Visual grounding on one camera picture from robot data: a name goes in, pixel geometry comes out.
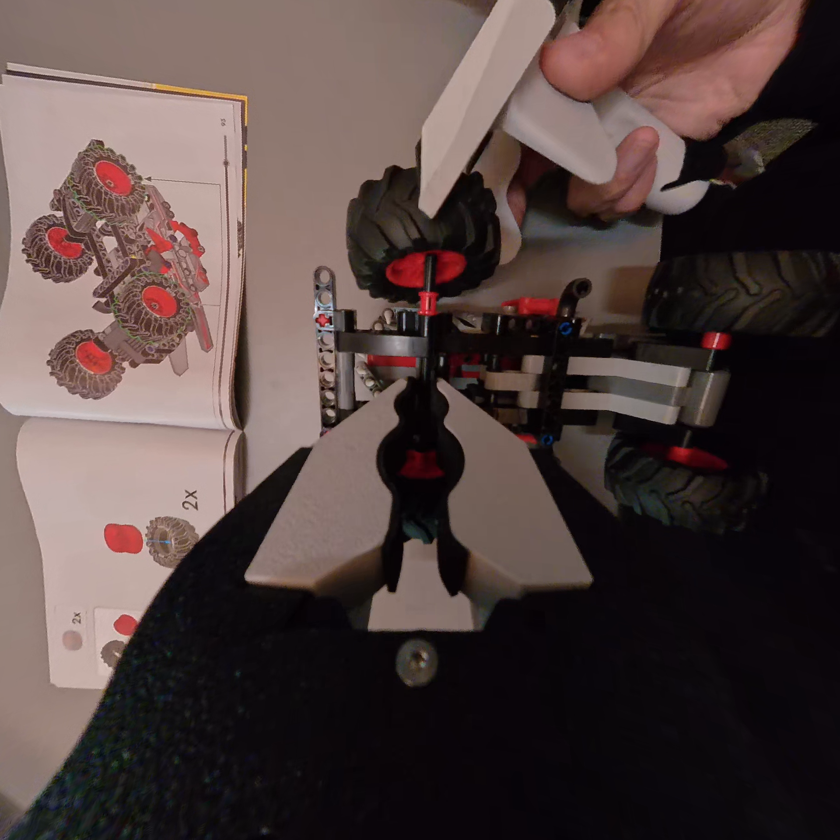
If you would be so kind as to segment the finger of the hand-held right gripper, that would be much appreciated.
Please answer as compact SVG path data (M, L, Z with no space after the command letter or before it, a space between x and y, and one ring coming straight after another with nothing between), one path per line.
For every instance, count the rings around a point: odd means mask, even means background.
M498 1L421 132L418 206L435 217L557 18L551 1Z

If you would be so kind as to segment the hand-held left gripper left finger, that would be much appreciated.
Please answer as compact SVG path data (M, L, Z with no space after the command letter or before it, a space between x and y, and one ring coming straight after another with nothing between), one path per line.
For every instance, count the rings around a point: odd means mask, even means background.
M385 584L393 505L378 455L400 422L395 404L410 382L390 385L312 447L245 573L248 583L332 598L353 628L368 628Z

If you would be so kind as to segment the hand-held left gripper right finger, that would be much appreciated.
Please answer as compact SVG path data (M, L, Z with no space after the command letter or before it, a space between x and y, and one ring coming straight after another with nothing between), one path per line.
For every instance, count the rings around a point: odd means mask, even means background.
M436 387L447 478L437 567L445 589L469 600L473 629L500 601L589 587L592 573L531 450L450 384Z

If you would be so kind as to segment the small black wheel red hub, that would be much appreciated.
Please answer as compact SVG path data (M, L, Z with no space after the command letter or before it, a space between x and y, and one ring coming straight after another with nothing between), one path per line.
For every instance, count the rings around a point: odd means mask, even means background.
M372 298L417 304L429 254L436 256L441 298L477 289L500 264L497 203L481 174L462 174L435 217L421 211L418 198L417 168L391 165L350 201L350 268L358 288Z
M416 540L428 545L436 540L438 508L445 483L445 473L434 450L406 451L406 460L396 477L404 541Z

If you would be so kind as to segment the toy brick monster truck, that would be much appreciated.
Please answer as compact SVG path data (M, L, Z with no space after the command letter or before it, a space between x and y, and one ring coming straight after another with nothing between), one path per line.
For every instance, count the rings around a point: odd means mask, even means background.
M590 334L580 303L586 278L552 297L519 297L490 311L442 311L437 295L436 381L498 421L532 449L551 450L567 427L615 420L604 483L615 501L664 524L700 532L741 530L767 481L704 447L730 385L728 332ZM419 302L389 302L367 330L335 300L335 274L313 272L322 434L398 379L417 377L424 354Z

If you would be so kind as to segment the black axle with red bush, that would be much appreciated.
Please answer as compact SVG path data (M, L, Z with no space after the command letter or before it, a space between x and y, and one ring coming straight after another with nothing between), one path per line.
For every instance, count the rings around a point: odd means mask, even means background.
M426 340L426 350L417 357L417 379L424 399L430 399L436 381L437 369L437 267L438 256L434 251L424 256L423 288L419 292L418 318L421 337Z

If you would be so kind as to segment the grey desk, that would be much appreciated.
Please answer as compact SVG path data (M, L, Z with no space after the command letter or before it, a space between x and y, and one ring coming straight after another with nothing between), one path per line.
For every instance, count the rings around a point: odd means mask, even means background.
M312 272L330 266L339 303L369 325L382 304L350 276L347 204L387 165L414 163L422 125L491 2L2 2L8 62L248 97L246 288L239 416L246 491L318 430ZM659 255L656 216L606 229L572 224L548 181L528 210L523 247L490 300L547 297L588 277L582 312L638 319ZM25 420L2 408L2 796L27 809L98 704L97 689L49 683L39 544L18 477ZM406 546L395 595L374 598L371 627L471 629L469 603L433 580L431 546Z

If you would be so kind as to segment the person's right hand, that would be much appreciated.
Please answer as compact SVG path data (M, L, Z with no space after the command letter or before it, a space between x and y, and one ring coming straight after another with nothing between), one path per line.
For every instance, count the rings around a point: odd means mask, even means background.
M604 1L581 31L542 48L540 66L564 95L590 101L623 89L688 140L709 140L755 103L790 53L804 1ZM604 222L645 204L657 172L658 135L636 129L616 150L611 181L571 178L566 205ZM518 225L527 190L553 164L523 150L507 199Z

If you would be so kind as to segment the open instruction booklet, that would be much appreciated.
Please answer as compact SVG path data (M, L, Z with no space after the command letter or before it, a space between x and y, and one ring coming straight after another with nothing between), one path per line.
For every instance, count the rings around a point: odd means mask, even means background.
M2 408L49 681L100 690L242 496L247 98L9 64Z

